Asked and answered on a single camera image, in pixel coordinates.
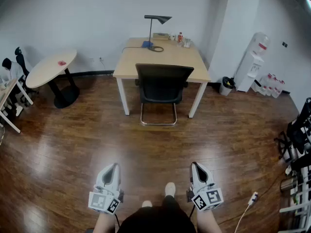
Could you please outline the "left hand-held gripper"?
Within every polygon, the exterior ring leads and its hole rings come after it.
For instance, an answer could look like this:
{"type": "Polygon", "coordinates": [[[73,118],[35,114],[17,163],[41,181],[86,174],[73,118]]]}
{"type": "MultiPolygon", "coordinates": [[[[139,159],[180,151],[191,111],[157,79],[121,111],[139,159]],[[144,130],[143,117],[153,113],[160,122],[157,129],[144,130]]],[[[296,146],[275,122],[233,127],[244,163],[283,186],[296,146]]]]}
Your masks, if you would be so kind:
{"type": "Polygon", "coordinates": [[[89,193],[88,207],[100,213],[115,214],[123,203],[124,192],[119,188],[121,168],[117,163],[106,166],[99,172],[93,192],[89,193]]]}

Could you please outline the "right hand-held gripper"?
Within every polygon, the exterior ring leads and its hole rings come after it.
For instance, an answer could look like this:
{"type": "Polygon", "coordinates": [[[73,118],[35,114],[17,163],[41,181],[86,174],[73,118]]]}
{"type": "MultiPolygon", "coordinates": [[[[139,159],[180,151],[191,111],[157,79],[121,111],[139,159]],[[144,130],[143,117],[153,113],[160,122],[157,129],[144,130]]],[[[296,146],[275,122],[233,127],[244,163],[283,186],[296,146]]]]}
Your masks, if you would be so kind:
{"type": "Polygon", "coordinates": [[[222,204],[224,202],[222,191],[214,183],[211,171],[197,162],[192,162],[190,170],[193,187],[199,187],[201,183],[206,185],[196,190],[192,187],[187,190],[187,202],[192,202],[199,212],[212,210],[222,204]]]}

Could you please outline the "black mesh chair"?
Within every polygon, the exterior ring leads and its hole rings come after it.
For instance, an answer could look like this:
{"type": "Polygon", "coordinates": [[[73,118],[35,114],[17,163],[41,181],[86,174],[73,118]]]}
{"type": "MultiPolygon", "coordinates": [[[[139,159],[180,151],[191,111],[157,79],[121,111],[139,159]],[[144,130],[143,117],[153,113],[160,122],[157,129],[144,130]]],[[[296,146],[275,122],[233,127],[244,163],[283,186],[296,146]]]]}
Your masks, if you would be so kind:
{"type": "Polygon", "coordinates": [[[193,67],[136,64],[140,94],[140,121],[144,126],[174,126],[177,123],[176,105],[182,101],[183,89],[193,67]],[[172,123],[147,123],[143,121],[144,105],[147,103],[170,104],[173,111],[172,123]]]}

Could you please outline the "person's left forearm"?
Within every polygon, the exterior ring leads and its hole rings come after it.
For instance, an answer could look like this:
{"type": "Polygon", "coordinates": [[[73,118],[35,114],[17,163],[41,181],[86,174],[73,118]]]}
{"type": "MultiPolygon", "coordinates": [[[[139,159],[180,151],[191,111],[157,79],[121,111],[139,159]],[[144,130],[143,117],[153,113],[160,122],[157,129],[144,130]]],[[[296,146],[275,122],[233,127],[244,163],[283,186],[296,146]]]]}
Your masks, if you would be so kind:
{"type": "Polygon", "coordinates": [[[115,233],[115,222],[115,216],[106,213],[100,213],[93,233],[115,233]]]}

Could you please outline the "person's black clothing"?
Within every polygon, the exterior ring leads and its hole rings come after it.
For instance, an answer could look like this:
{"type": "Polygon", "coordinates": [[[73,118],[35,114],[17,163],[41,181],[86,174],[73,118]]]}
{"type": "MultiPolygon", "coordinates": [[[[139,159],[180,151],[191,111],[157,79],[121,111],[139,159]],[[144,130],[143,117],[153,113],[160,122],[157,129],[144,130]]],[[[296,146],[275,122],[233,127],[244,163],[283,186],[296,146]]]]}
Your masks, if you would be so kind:
{"type": "Polygon", "coordinates": [[[171,195],[161,206],[142,207],[121,224],[117,233],[196,233],[194,224],[171,195]]]}

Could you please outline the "metal flask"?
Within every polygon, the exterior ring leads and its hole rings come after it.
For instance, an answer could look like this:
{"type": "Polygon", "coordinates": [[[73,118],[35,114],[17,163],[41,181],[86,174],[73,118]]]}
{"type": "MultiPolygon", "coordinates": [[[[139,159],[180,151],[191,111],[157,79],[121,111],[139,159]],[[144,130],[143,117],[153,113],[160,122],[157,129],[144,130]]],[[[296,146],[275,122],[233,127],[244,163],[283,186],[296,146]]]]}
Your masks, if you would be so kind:
{"type": "Polygon", "coordinates": [[[286,178],[280,183],[280,191],[282,193],[294,189],[297,187],[297,176],[292,176],[290,178],[286,178]]]}

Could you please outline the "grey trash bin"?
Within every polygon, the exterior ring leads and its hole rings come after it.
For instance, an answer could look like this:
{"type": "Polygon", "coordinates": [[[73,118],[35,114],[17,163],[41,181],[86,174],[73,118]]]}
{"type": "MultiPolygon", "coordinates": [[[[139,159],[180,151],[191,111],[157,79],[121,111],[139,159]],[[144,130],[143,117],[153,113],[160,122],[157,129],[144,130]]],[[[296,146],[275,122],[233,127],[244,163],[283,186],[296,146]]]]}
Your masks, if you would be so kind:
{"type": "Polygon", "coordinates": [[[223,96],[227,96],[234,87],[234,80],[232,78],[224,76],[219,88],[219,93],[223,96]]]}

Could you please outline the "white metal rack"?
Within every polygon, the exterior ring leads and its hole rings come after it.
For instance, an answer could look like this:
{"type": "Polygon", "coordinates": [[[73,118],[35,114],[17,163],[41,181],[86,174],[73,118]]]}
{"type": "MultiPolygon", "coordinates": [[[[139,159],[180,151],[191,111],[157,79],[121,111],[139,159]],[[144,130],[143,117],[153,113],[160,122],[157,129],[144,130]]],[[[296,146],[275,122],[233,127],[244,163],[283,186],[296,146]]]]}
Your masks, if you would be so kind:
{"type": "Polygon", "coordinates": [[[277,233],[311,233],[311,166],[302,168],[297,176],[297,187],[281,193],[277,233]]]}

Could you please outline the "white water dispenser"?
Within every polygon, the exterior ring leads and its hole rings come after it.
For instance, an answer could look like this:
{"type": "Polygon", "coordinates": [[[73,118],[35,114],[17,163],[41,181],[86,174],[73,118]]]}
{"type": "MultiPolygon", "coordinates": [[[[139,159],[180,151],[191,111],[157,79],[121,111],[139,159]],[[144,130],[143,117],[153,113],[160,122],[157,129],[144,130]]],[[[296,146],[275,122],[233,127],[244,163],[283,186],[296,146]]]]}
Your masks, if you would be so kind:
{"type": "Polygon", "coordinates": [[[235,74],[236,90],[247,92],[263,64],[264,61],[260,56],[251,51],[246,52],[235,74]]]}

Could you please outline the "group of clear water bottles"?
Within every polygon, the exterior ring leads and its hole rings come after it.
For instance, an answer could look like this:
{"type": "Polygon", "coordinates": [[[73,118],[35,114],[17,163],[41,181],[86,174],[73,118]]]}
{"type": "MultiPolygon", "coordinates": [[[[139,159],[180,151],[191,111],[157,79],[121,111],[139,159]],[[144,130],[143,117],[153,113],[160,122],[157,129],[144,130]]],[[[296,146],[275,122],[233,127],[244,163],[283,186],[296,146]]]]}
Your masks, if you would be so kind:
{"type": "Polygon", "coordinates": [[[260,93],[264,96],[272,96],[278,98],[285,87],[285,82],[276,78],[274,74],[268,73],[262,76],[259,81],[254,80],[251,88],[254,92],[260,93]]]}

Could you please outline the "light wooden desk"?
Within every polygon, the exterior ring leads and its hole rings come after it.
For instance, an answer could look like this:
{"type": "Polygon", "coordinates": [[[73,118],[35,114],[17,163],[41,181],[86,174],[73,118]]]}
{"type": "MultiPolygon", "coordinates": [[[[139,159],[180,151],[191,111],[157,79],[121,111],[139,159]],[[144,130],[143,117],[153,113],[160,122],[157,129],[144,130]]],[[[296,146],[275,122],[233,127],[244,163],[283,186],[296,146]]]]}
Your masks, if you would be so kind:
{"type": "Polygon", "coordinates": [[[156,46],[160,46],[164,49],[163,52],[153,52],[141,47],[143,41],[145,40],[145,38],[130,38],[127,41],[113,73],[113,77],[117,80],[125,115],[130,115],[130,112],[122,81],[125,79],[135,80],[138,78],[136,64],[164,64],[194,68],[194,71],[187,79],[190,83],[200,84],[199,90],[188,115],[189,118],[193,118],[205,88],[211,81],[211,77],[203,62],[203,59],[201,58],[199,50],[194,44],[191,44],[190,48],[184,48],[178,47],[176,42],[171,40],[152,40],[156,46]]]}

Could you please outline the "round wooden table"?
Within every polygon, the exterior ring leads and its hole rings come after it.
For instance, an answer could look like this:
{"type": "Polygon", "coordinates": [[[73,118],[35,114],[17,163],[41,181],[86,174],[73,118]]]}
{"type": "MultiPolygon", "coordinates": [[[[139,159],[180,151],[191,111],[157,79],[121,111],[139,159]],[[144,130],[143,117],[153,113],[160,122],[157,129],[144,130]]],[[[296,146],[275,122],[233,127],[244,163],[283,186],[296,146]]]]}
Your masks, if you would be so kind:
{"type": "Polygon", "coordinates": [[[76,86],[72,75],[69,72],[69,65],[77,56],[77,50],[66,50],[41,60],[30,71],[26,78],[28,88],[38,88],[48,84],[55,95],[54,105],[56,108],[63,109],[73,104],[80,95],[80,89],[76,86]],[[59,66],[58,61],[64,61],[64,66],[59,66]],[[65,73],[70,85],[59,89],[54,79],[62,72],[65,73]]]}

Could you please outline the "white-legged wooden desk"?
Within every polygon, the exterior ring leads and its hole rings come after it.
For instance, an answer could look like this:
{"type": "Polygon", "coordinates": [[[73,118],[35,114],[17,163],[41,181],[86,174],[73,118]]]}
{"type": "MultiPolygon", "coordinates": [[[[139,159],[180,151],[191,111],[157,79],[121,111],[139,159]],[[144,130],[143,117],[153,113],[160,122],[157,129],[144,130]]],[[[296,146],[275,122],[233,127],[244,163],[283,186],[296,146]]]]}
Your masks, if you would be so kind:
{"type": "Polygon", "coordinates": [[[17,79],[12,79],[6,88],[4,90],[0,90],[0,117],[4,119],[4,121],[10,125],[17,133],[20,133],[20,129],[16,127],[8,118],[4,115],[4,113],[1,111],[2,107],[4,106],[6,100],[8,99],[9,95],[11,94],[13,88],[17,86],[19,90],[22,92],[26,100],[29,102],[30,105],[33,105],[33,101],[28,96],[26,91],[22,88],[22,85],[19,83],[17,79]]]}

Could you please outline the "clear water jug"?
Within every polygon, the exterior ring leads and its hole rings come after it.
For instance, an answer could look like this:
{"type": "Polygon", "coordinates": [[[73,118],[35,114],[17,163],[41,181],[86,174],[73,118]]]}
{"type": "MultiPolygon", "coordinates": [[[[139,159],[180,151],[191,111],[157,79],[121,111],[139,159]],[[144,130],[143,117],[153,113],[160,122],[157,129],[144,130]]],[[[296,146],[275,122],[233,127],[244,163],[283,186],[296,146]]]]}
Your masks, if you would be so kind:
{"type": "Polygon", "coordinates": [[[257,32],[252,39],[251,51],[258,56],[263,56],[266,53],[269,44],[269,37],[262,32],[257,32]]]}

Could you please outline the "black desk lamp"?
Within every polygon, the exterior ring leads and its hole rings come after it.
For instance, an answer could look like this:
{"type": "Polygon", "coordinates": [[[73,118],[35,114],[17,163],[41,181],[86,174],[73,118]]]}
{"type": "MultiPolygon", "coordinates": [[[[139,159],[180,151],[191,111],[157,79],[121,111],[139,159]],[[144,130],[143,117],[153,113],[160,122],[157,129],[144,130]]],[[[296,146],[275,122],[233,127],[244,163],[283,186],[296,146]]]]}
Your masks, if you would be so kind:
{"type": "MultiPolygon", "coordinates": [[[[150,20],[150,30],[149,30],[149,38],[148,38],[148,41],[151,41],[151,33],[152,33],[152,24],[153,24],[153,20],[157,20],[159,21],[161,24],[164,24],[166,23],[168,20],[170,20],[172,17],[169,17],[169,16],[155,16],[155,15],[145,15],[144,16],[145,19],[149,19],[150,20]]],[[[148,49],[150,51],[153,51],[153,52],[163,52],[164,49],[160,46],[155,46],[153,44],[153,46],[148,49]]]]}

